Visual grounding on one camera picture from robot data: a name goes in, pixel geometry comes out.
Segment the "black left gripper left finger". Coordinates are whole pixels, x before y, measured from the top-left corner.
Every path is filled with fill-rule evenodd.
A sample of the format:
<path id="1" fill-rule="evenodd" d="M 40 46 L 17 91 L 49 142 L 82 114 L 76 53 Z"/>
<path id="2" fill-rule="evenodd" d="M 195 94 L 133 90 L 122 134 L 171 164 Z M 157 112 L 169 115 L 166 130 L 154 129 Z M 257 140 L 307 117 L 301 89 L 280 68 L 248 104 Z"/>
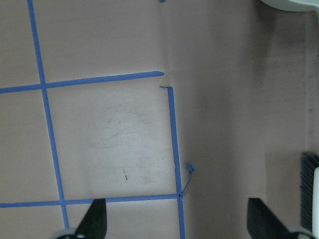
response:
<path id="1" fill-rule="evenodd" d="M 104 239 L 107 233 L 105 199 L 95 199 L 74 232 L 75 239 Z"/>

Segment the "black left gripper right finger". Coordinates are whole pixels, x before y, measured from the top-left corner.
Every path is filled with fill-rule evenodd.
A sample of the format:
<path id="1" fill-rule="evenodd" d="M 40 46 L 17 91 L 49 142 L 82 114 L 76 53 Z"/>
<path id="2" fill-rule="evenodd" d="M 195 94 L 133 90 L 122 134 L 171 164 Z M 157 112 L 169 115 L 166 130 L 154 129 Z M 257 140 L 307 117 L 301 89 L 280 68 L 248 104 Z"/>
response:
<path id="1" fill-rule="evenodd" d="M 260 198 L 249 198 L 247 230 L 252 239 L 293 239 L 294 233 L 283 225 Z"/>

